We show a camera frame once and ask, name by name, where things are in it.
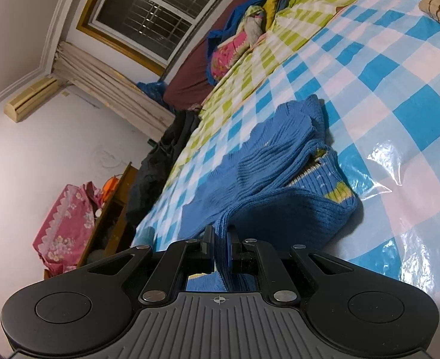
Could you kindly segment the wall air conditioner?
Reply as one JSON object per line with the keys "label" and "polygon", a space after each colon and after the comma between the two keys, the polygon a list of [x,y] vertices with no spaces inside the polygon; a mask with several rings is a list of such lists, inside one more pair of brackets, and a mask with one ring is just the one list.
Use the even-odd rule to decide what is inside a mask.
{"label": "wall air conditioner", "polygon": [[60,89],[59,81],[53,76],[44,76],[23,92],[8,101],[4,106],[4,114],[18,123],[28,118],[49,98]]}

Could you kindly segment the blue white checkered bedsheet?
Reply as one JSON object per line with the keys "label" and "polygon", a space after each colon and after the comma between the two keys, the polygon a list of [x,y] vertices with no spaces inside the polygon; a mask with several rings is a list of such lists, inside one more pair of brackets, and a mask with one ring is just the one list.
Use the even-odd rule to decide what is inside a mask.
{"label": "blue white checkered bedsheet", "polygon": [[283,102],[317,95],[327,141],[360,199],[327,251],[440,292],[440,24],[420,0],[358,0],[269,76],[143,220],[160,248],[228,152]]}

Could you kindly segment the left beige curtain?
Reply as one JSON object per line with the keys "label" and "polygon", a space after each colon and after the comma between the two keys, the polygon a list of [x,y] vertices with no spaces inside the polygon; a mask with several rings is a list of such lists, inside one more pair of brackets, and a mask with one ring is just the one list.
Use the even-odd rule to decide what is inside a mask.
{"label": "left beige curtain", "polygon": [[159,140],[173,122],[173,113],[127,77],[68,42],[58,44],[52,73],[111,108],[148,138]]}

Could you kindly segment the orange bag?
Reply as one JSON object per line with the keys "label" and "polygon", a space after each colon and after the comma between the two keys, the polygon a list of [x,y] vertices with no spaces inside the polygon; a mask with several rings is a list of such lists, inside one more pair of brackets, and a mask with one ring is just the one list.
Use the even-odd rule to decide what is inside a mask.
{"label": "orange bag", "polygon": [[115,193],[120,178],[113,176],[109,178],[101,188],[101,204],[104,204],[108,198]]}

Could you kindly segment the maroon sofa bench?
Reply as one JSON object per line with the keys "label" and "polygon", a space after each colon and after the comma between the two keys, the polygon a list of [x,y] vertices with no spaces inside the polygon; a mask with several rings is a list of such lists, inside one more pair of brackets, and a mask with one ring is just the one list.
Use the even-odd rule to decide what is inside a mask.
{"label": "maroon sofa bench", "polygon": [[167,83],[163,101],[172,113],[202,105],[214,88],[207,79],[207,35],[211,31],[223,29],[233,10],[249,0],[227,1],[228,5],[217,8],[218,13],[212,14],[215,21],[207,24],[203,37],[179,66],[171,81]]}

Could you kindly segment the dark blue plastic bag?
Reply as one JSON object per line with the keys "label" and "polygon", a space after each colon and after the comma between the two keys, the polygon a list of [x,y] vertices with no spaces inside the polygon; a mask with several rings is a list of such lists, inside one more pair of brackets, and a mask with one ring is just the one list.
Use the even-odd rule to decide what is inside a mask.
{"label": "dark blue plastic bag", "polygon": [[154,83],[137,82],[136,87],[158,105],[167,109],[171,113],[175,113],[174,108],[164,101],[167,88],[167,84],[164,81],[156,81]]}

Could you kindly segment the wooden TV cabinet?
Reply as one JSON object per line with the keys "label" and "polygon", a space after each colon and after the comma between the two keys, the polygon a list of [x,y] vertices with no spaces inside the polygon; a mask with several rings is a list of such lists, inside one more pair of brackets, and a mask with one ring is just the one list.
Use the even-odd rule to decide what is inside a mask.
{"label": "wooden TV cabinet", "polygon": [[[128,164],[122,174],[114,175],[120,178],[116,191],[104,204],[99,202],[94,230],[76,268],[114,255],[130,244],[131,230],[127,227],[125,213],[129,190],[137,172],[138,169]],[[44,267],[44,279],[51,277]]]}

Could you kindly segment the black jacket on bed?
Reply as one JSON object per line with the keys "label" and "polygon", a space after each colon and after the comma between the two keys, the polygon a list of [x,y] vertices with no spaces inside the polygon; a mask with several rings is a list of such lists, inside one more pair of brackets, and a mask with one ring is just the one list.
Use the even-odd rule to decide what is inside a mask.
{"label": "black jacket on bed", "polygon": [[197,111],[179,111],[173,123],[143,159],[129,190],[126,208],[128,224],[136,227],[151,211],[165,187],[173,165],[199,123]]}

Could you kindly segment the green white checkered bedsheet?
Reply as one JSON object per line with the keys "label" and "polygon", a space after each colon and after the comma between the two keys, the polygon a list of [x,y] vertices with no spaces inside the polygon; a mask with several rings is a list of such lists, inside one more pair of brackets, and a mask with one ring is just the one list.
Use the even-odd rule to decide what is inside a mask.
{"label": "green white checkered bedsheet", "polygon": [[240,106],[291,55],[320,32],[337,14],[357,0],[295,0],[281,10],[272,27],[226,73],[193,109],[201,122],[173,165],[171,185],[196,152],[239,110]]}

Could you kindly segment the pink floral cloth cover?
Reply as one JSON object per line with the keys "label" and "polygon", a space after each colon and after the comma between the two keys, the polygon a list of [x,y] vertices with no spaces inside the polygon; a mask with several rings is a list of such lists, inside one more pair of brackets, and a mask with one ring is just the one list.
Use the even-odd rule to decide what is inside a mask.
{"label": "pink floral cloth cover", "polygon": [[95,227],[100,195],[92,182],[66,185],[60,193],[32,244],[50,276],[77,267]]}

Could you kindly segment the blue knitted sweater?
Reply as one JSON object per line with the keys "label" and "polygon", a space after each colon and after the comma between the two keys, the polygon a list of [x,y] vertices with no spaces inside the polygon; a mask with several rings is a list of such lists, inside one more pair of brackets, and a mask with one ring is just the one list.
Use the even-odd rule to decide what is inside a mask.
{"label": "blue knitted sweater", "polygon": [[257,124],[241,148],[225,155],[182,209],[179,239],[215,234],[215,270],[194,274],[187,289],[225,292],[252,289],[232,276],[232,236],[323,249],[357,209],[337,154],[326,143],[322,103],[311,95],[288,101]]}

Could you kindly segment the blue blanket on bench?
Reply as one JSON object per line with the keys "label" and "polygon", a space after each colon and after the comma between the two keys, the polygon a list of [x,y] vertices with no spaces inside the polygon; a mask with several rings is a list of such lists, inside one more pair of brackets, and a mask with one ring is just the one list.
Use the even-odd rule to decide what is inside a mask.
{"label": "blue blanket on bench", "polygon": [[[280,0],[278,3],[276,14],[280,10],[285,9],[288,6],[289,1],[290,0]],[[241,18],[244,16],[244,13],[246,12],[247,8],[252,5],[260,6],[263,8],[265,2],[266,0],[249,0],[247,2],[240,4],[233,10],[223,29],[211,31],[207,35],[207,62],[208,62],[207,69],[209,68],[209,62],[210,62],[210,58],[212,57],[213,50],[227,37],[235,33],[235,29],[238,26],[238,23],[241,20]],[[216,85],[219,82],[218,81],[217,83],[214,83],[208,72],[207,72],[207,79],[211,85]]]}

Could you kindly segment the barred window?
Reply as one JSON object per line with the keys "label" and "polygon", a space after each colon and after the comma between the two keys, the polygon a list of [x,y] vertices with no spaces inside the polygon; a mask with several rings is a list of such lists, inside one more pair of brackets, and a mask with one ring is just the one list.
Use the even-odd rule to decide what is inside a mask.
{"label": "barred window", "polygon": [[162,75],[223,0],[87,0],[77,30]]}

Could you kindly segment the pink floral folded quilt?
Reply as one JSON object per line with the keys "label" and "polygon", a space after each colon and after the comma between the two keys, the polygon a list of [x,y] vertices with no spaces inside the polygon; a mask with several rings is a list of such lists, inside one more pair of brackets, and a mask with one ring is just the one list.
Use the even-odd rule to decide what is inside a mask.
{"label": "pink floral folded quilt", "polygon": [[222,41],[212,53],[207,72],[214,83],[220,81],[236,62],[264,33],[264,9],[249,6],[238,23],[235,33]]}

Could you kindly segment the yellow folded cloth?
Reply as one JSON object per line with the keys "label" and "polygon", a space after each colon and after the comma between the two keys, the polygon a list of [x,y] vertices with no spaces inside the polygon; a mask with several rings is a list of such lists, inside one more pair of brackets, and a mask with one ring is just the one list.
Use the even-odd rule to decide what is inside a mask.
{"label": "yellow folded cloth", "polygon": [[265,13],[265,23],[264,23],[265,31],[268,31],[273,24],[279,1],[280,0],[266,0],[266,2],[263,5],[263,9]]}

